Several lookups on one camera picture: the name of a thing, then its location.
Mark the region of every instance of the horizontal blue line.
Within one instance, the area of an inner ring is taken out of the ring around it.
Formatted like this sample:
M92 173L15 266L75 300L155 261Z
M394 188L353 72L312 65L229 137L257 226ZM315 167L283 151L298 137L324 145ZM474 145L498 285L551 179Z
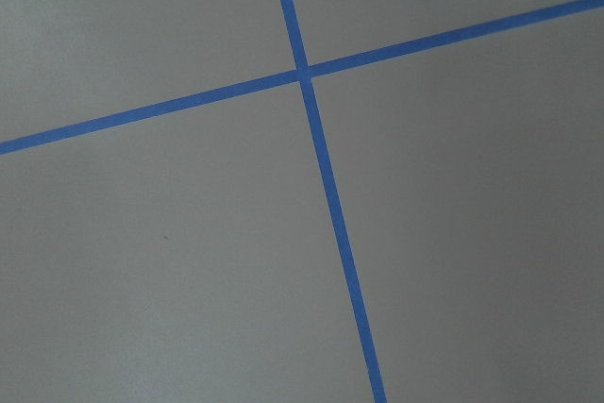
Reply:
M30 136L0 143L0 155L6 155L7 153L13 153L15 151L31 148L33 146L38 146L45 143L61 141L70 137L89 134L91 132L100 131L109 127L138 122L140 120L165 115L166 113L176 112L178 110L202 106L204 104L233 98L242 94L259 92L261 90L291 84L293 82L297 82L297 80L296 71L291 70L285 73L279 73L277 75L260 77L258 79L228 85L220 89L190 94L188 96L172 99L170 101L164 101L151 106L145 106L143 108L114 113L106 117L88 120L86 122L76 123L74 125L50 129L48 131L39 132Z
M430 35L429 37L411 40L409 42L401 42L399 44L381 47L373 51L361 52L352 56L317 63L310 66L310 76L317 77L337 73L358 66L376 63L378 61L427 51L434 47L445 46L454 42L463 42L465 40L510 30L523 25L541 23L542 21L561 18L562 16L568 16L570 14L581 13L582 11L601 7L604 7L604 0L575 0L554 7L535 9L534 11L496 19L487 23L470 25L468 27Z

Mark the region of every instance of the vertical blue line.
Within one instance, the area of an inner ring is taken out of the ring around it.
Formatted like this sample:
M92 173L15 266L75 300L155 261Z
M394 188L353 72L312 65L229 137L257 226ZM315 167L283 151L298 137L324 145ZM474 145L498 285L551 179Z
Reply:
M344 268L346 285L348 286L350 301L352 303L352 310L357 322L359 337L361 338L361 347L367 365L371 389L376 403L386 403L386 393L384 391L381 373L379 372L378 356L371 335L371 328L369 328L367 311L365 310L365 304L362 299L361 284L359 283L359 276L357 275L357 268L352 255L348 232L346 231L344 213L342 211L342 204L340 203L340 196L338 195L335 176L333 175L331 159L329 158L329 152L327 150L327 141L321 122L319 107L312 86L309 65L304 50L304 42L302 41L300 26L295 14L294 0L280 1L281 8L283 9L283 16L285 18L285 25L287 26L287 32L290 37L292 52L294 54L295 68L300 81L300 90L302 91L302 97L304 98L304 107L309 120L314 151L319 161L319 169L321 171L321 178L323 179L323 187L327 197L331 223L333 224L338 250L340 251L340 259L342 260L342 266Z

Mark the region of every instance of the gray floor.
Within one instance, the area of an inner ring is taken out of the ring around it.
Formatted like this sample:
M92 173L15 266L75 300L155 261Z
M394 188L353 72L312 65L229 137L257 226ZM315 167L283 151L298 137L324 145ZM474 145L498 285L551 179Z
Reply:
M295 0L311 63L570 0ZM604 9L314 79L391 402L604 398ZM279 0L0 0L0 142L293 69ZM296 84L0 156L0 401L373 401Z

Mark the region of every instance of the blue grid line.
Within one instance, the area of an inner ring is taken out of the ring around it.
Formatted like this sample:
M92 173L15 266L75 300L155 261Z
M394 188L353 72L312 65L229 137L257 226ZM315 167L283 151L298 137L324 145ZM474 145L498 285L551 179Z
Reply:
M310 77L300 25L295 14L294 0L280 0L280 2L285 25L287 26L287 32L290 37L292 53L294 54L295 68L298 73L300 90L302 92L302 98L304 99L304 107L309 120L312 143L314 144L314 151L317 155L319 170L321 172L321 178L323 179L323 188L327 198L331 224L333 225L342 267L344 268L344 277L350 295L350 302L352 303L352 311L354 312L357 323L362 353L365 358L365 364L367 365L371 390L376 403L386 403L386 393L384 392L384 385L381 373L379 372L378 355L376 354L371 328L369 327L367 310L365 309L365 303L362 299L361 283L359 282L359 275L357 274L357 267L355 266L352 248L346 230L344 212L342 211L342 204L340 203L340 196L338 195L335 175L333 175L333 167L331 166L331 159L329 158L329 150L327 148L323 124L321 122L319 106L317 105L314 88L312 86L312 78Z
M416 52L427 51L434 47L471 40L484 35L503 32L512 28L540 23L542 21L561 18L562 16L577 14L583 11L589 11L591 9L602 7L604 7L604 0L575 0L553 7L537 9L534 11L517 14L515 16L497 19L487 23L470 25L468 27L450 30L448 32L430 35L417 40L400 42L398 44L393 44L372 51L361 52L359 54L342 57L340 59L316 63L314 65L310 65L308 67L308 71L310 77L324 76L351 68L356 68L358 66L377 63L386 59L393 59ZM62 141L63 139L89 134L102 129L126 125L128 123L157 117L177 110L194 108L196 106L202 106L215 101L221 101L252 92L259 92L298 81L298 72L296 70L291 70L278 73L276 75L260 77L258 79L229 85L219 89L212 89L206 92L183 96L178 99L172 99L170 101L164 101L142 108L114 113L105 117L100 117L73 125L49 129L36 134L1 142L0 155L6 155L7 153L14 153L26 148L31 148L33 146Z

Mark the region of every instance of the blue stripe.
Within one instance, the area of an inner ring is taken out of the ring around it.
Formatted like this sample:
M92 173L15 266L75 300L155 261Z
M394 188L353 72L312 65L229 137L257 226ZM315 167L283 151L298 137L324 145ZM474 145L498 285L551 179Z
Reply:
M221 101L223 99L240 96L252 92L271 89L285 84L297 82L296 71L287 71L277 75L260 77L258 79L248 80L239 84L229 85L220 89L214 89L207 92L191 94L182 98L164 101L162 103L145 106L143 108L127 110L120 113L114 113L106 117L88 120L64 127L58 127L31 136L13 139L11 141L0 143L0 155L6 155L15 151L31 148L45 143L61 141L70 137L89 134L94 131L100 131L109 127L126 125L128 123L138 122L146 118L165 115L166 113L176 112L178 110L190 109L196 106Z
M604 0L575 0L554 7L536 9L534 11L489 21L487 23L470 25L448 32L430 35L429 37L411 40L410 42L401 42L373 51L361 52L360 54L355 54L353 56L318 63L310 67L310 75L323 76L330 73L337 73L342 70L368 65L377 61L427 51L434 47L446 46L454 42L463 42L484 35L503 32L524 25L541 23L542 21L561 18L562 16L568 16L570 14L581 13L583 11L601 7L604 7Z
M378 356L371 335L371 329L369 328L367 311L362 299L361 284L359 283L359 276L348 239L344 213L342 211L342 204L340 203L340 196L338 195L335 176L333 175L331 159L327 150L327 141L321 122L321 115L319 114L319 107L314 94L314 88L312 87L312 79L309 73L302 34L300 33L300 26L295 15L294 0L281 0L281 8L283 9L283 17L285 18L285 24L292 45L295 67L300 80L300 90L302 91L304 106L309 119L310 134L314 144L314 151L319 161L319 169L321 171L321 178L323 179L331 223L333 224L338 250L340 251L340 259L344 268L346 285L361 338L361 348L365 357L365 363L367 364L371 389L376 403L386 403L386 394L384 392L381 373L379 372Z

